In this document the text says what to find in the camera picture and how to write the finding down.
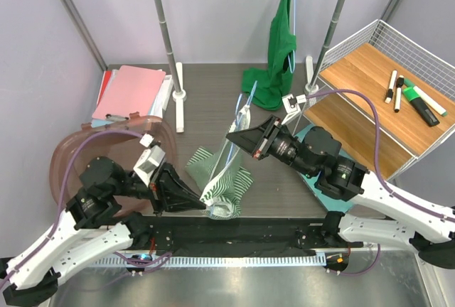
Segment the light blue wire hanger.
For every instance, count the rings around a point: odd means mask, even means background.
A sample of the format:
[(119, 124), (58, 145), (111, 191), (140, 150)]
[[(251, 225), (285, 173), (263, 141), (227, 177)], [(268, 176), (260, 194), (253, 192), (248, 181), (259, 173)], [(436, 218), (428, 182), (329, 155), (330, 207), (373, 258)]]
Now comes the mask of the light blue wire hanger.
[(225, 140), (214, 155), (209, 174), (203, 190), (208, 216), (220, 220), (239, 217), (243, 195), (253, 184), (252, 174), (242, 167), (241, 149)]

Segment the green white striped tank top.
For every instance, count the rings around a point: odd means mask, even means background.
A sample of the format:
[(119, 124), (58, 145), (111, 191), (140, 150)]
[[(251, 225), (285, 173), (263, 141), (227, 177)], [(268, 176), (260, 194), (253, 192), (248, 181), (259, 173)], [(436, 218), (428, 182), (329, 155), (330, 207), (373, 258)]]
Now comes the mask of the green white striped tank top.
[(216, 220), (241, 215), (243, 195), (254, 183), (252, 174), (242, 166), (242, 152), (224, 139), (215, 152), (199, 147), (188, 160), (185, 170), (201, 190), (203, 213)]

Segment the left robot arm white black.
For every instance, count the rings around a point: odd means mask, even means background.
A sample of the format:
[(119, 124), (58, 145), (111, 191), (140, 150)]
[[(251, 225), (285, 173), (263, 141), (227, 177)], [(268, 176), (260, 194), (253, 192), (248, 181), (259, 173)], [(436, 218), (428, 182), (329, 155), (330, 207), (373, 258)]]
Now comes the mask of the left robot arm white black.
[(150, 224), (139, 212), (117, 218), (118, 195), (150, 200), (157, 215), (206, 208), (165, 159), (137, 161), (127, 172), (110, 158), (94, 158), (80, 181), (49, 231), (22, 254), (1, 259), (1, 278), (10, 281), (3, 291), (7, 305), (37, 306), (94, 261), (146, 248), (153, 237)]

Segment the brown translucent plastic basin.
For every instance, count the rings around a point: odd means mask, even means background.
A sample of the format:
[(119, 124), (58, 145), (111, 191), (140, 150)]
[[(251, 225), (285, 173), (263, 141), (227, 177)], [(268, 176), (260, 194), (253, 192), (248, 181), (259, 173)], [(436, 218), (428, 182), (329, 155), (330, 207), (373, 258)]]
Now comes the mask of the brown translucent plastic basin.
[(80, 131), (65, 137), (53, 152), (50, 161), (49, 183), (55, 202), (60, 199), (60, 189), (65, 172), (73, 156), (76, 156), (76, 159), (70, 167), (63, 193), (63, 208), (81, 188), (79, 175), (92, 159), (105, 156), (118, 163), (124, 170), (133, 170), (144, 147), (139, 143), (139, 138), (121, 134), (121, 131), (152, 135), (161, 143), (161, 148), (166, 152), (166, 159), (175, 166), (178, 164), (176, 134), (171, 126), (160, 117), (137, 116), (123, 122), (113, 122), (96, 128), (85, 124)]

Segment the teal cutting mat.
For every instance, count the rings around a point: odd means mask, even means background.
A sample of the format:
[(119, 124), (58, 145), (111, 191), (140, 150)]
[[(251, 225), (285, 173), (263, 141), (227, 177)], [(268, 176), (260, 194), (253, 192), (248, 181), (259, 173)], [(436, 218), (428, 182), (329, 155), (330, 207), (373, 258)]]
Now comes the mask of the teal cutting mat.
[[(301, 131), (299, 131), (296, 134), (296, 137), (300, 140), (303, 141), (304, 137), (306, 134), (310, 131), (312, 127), (315, 125), (310, 123), (308, 126), (305, 126)], [(344, 151), (344, 149), (341, 149), (340, 155), (345, 156), (346, 158), (349, 158), (350, 160), (353, 160), (352, 157)], [(309, 190), (311, 190), (316, 197), (316, 199), (324, 206), (324, 208), (327, 211), (339, 211), (339, 212), (348, 212), (351, 208), (353, 208), (354, 204), (350, 202), (345, 202), (343, 200), (335, 200), (333, 198), (330, 198), (322, 193), (319, 189), (315, 187), (317, 177), (313, 178), (307, 178), (303, 174), (299, 174), (302, 180), (307, 184), (309, 187)]]

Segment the small white black marker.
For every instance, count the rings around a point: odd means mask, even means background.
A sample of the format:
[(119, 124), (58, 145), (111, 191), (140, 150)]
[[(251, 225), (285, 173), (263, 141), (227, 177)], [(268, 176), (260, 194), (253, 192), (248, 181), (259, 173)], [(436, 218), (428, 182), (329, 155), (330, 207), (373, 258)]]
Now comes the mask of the small white black marker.
[(395, 103), (394, 103), (394, 112), (398, 113), (401, 108), (401, 97), (402, 97), (402, 88), (395, 88)]

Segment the green black highlighter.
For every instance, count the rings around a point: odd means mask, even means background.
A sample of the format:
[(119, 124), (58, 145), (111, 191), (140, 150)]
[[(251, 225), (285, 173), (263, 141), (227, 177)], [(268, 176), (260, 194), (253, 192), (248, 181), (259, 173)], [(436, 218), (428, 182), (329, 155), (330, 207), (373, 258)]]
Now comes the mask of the green black highlighter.
[(440, 123), (432, 110), (413, 87), (406, 87), (402, 93), (428, 126), (433, 127)]

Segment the white green capped marker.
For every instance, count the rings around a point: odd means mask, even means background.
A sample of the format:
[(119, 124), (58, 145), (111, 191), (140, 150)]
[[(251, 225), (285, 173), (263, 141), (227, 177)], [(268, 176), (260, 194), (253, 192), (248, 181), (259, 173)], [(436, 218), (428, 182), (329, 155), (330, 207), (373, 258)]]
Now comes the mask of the white green capped marker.
[(448, 115), (448, 112), (443, 108), (439, 103), (432, 99), (426, 92), (424, 92), (418, 86), (413, 87), (414, 91), (427, 103), (433, 110), (435, 110), (439, 115), (445, 117)]

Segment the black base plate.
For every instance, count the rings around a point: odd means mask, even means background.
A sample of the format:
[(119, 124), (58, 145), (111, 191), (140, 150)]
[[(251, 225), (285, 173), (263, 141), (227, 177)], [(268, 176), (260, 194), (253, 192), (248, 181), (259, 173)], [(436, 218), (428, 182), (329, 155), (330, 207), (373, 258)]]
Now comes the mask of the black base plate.
[(317, 249), (361, 248), (347, 242), (323, 218), (211, 220), (207, 217), (146, 217), (151, 233), (130, 250), (149, 250), (175, 257), (297, 257)]

